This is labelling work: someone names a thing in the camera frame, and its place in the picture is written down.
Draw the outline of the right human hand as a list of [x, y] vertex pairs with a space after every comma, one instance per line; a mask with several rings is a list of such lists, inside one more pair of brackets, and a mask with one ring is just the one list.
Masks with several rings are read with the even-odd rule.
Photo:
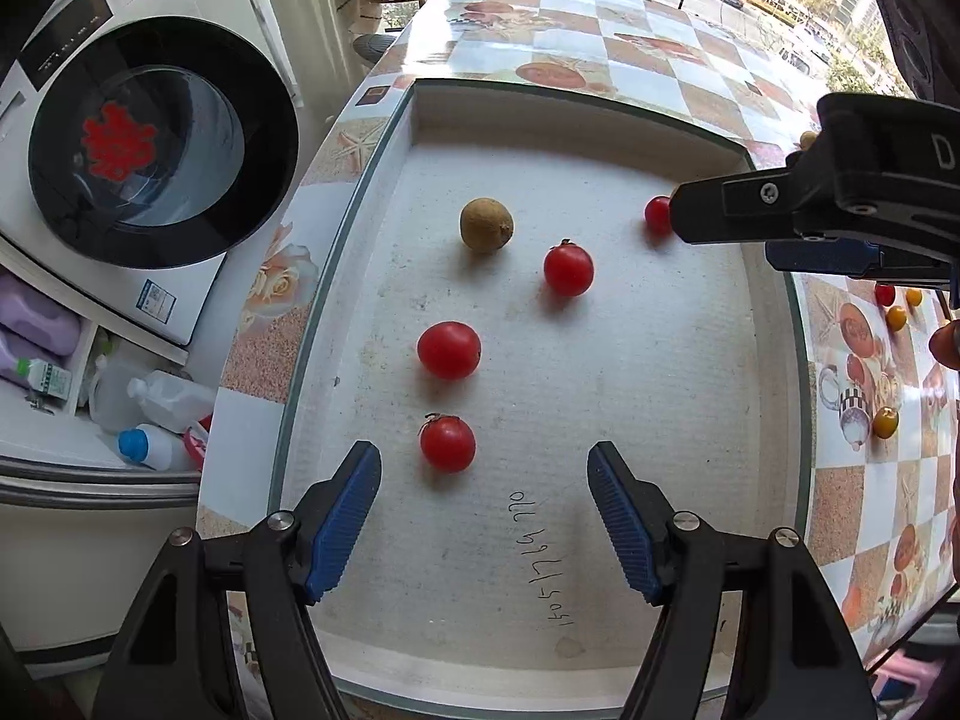
[[929, 339], [932, 357], [952, 371], [960, 371], [960, 320], [951, 320], [937, 328]]

